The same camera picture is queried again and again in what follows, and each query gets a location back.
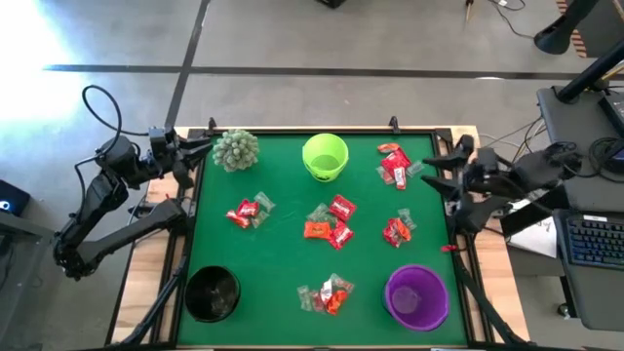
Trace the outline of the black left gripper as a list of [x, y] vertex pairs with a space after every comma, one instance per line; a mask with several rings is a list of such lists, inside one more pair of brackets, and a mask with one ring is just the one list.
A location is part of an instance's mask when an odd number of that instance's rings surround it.
[[158, 142], [158, 170], [172, 172], [182, 189], [192, 188], [194, 180], [189, 176], [182, 154], [184, 157], [205, 157], [212, 149], [213, 144], [209, 137], [160, 140]]

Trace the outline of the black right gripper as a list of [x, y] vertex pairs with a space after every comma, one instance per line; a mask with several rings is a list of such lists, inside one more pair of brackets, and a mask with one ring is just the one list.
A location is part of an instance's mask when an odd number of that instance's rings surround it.
[[[423, 164], [442, 170], [463, 168], [474, 152], [474, 138], [463, 135], [450, 154], [435, 158], [425, 158]], [[463, 184], [455, 179], [422, 175], [425, 183], [433, 187], [445, 199], [461, 199], [467, 191], [491, 194], [511, 195], [512, 187], [507, 177], [501, 173], [488, 174], [483, 168], [469, 165], [463, 172]]]

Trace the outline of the white paper sheet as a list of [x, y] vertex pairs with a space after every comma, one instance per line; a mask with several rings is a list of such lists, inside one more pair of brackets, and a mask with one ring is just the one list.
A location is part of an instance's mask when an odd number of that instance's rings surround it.
[[[510, 213], [519, 210], [529, 203], [528, 199], [513, 202]], [[509, 237], [508, 243], [515, 248], [535, 254], [542, 254], [552, 258], [558, 257], [557, 230], [554, 219], [551, 216]]]

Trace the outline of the black support strut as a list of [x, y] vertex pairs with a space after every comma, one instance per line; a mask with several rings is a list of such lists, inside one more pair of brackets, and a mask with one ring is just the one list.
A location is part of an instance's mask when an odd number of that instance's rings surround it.
[[169, 300], [174, 290], [178, 287], [179, 282], [180, 282], [180, 276], [183, 273], [186, 265], [187, 265], [187, 256], [183, 255], [172, 277], [167, 281], [165, 286], [158, 292], [155, 302], [149, 308], [149, 310], [147, 311], [143, 319], [136, 325], [135, 329], [122, 341], [112, 343], [109, 346], [107, 346], [106, 350], [121, 351], [121, 350], [130, 349], [131, 347], [135, 347], [141, 344], [144, 337], [147, 335], [149, 330], [155, 324], [155, 320], [157, 319], [157, 317], [164, 310], [166, 302]]
[[456, 277], [464, 285], [464, 287], [468, 289], [471, 295], [473, 295], [477, 304], [503, 340], [502, 343], [471, 341], [470, 345], [483, 346], [485, 349], [491, 348], [495, 351], [502, 351], [505, 347], [512, 348], [531, 346], [530, 342], [523, 340], [515, 334], [511, 327], [501, 318], [493, 305], [489, 302], [485, 292], [480, 289], [477, 283], [473, 280], [459, 253], [454, 253], [452, 255], [452, 261]]

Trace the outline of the black plastic bucket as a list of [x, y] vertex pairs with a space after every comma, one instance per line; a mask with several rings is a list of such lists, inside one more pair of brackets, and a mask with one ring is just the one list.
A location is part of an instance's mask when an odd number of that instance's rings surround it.
[[217, 323], [229, 317], [241, 297], [241, 285], [224, 266], [205, 266], [188, 281], [184, 303], [198, 322]]

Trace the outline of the grey desk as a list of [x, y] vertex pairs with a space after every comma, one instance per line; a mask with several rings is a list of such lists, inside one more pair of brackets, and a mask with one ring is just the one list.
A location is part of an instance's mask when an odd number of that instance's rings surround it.
[[[551, 142], [571, 141], [584, 156], [581, 173], [588, 175], [591, 167], [589, 147], [603, 137], [619, 137], [599, 106], [602, 93], [585, 92], [574, 103], [563, 103], [552, 88], [536, 93], [541, 115]], [[569, 206], [581, 212], [624, 213], [624, 183], [615, 183], [598, 175], [575, 176], [564, 181]]]

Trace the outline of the green felt mat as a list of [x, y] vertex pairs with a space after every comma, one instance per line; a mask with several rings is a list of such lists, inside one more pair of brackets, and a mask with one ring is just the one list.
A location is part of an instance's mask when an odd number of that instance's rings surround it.
[[[258, 161], [229, 173], [208, 162], [202, 176], [191, 271], [219, 265], [239, 279], [242, 294], [235, 311], [217, 323], [201, 323], [183, 313], [177, 342], [181, 346], [338, 346], [462, 345], [464, 319], [440, 195], [412, 177], [405, 190], [385, 184], [378, 174], [377, 146], [398, 143], [412, 160], [434, 153], [426, 135], [348, 135], [349, 160], [331, 182], [314, 179], [302, 162], [304, 136], [259, 138]], [[258, 227], [243, 229], [229, 220], [243, 199], [263, 191], [276, 207]], [[319, 204], [342, 195], [357, 206], [348, 221], [354, 236], [341, 250], [320, 239], [303, 237], [306, 217]], [[392, 247], [382, 235], [399, 209], [409, 209], [417, 227], [411, 240]], [[382, 291], [399, 267], [419, 264], [435, 271], [449, 293], [449, 314], [433, 331], [401, 326], [384, 308]], [[300, 308], [297, 288], [320, 288], [332, 273], [354, 285], [336, 315]]]

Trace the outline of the purple plastic bucket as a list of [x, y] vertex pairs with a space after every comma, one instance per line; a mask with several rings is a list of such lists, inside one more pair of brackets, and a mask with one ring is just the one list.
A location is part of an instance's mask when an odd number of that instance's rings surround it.
[[404, 265], [386, 281], [382, 304], [404, 328], [430, 332], [449, 315], [449, 292], [432, 269], [417, 264]]

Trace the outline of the round black puck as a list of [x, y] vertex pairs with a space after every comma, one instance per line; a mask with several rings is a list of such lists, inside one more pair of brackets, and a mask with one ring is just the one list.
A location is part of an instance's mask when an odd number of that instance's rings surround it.
[[589, 147], [589, 161], [598, 174], [607, 171], [624, 176], [624, 138], [596, 139]]

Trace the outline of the black tapered stand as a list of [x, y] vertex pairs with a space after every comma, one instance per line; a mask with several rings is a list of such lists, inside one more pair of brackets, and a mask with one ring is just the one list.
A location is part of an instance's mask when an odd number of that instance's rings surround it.
[[555, 0], [561, 15], [534, 35], [532, 41], [537, 49], [550, 55], [564, 54], [572, 33], [585, 20], [600, 0]]

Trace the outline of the black slanted pole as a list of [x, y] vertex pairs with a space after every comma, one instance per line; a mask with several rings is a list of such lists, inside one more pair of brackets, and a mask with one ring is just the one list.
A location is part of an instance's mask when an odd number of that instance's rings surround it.
[[596, 83], [621, 60], [624, 59], [624, 39], [613, 46], [606, 54], [596, 59], [566, 86], [556, 90], [559, 101], [568, 103], [576, 99], [588, 87]]

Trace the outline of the dark device on desk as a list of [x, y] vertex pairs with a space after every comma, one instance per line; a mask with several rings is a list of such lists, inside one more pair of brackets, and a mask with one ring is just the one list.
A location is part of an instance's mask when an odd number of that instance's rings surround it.
[[615, 131], [624, 138], [624, 95], [606, 95], [599, 106]]

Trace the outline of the black box with blue light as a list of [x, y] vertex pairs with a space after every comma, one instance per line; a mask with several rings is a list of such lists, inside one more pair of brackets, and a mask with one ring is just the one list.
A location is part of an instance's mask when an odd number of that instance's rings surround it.
[[21, 216], [25, 211], [31, 196], [29, 193], [0, 179], [0, 211], [15, 216]]

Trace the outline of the grey side table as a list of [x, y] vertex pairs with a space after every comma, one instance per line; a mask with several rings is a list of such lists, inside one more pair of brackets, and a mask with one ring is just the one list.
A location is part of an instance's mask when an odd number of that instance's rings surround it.
[[55, 232], [0, 212], [0, 350]]

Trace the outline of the grey laptop with backlit keyboard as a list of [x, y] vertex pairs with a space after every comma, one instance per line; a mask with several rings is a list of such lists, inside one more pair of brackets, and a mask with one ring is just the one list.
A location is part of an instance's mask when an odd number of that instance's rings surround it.
[[590, 330], [624, 332], [624, 216], [553, 211], [572, 308]]

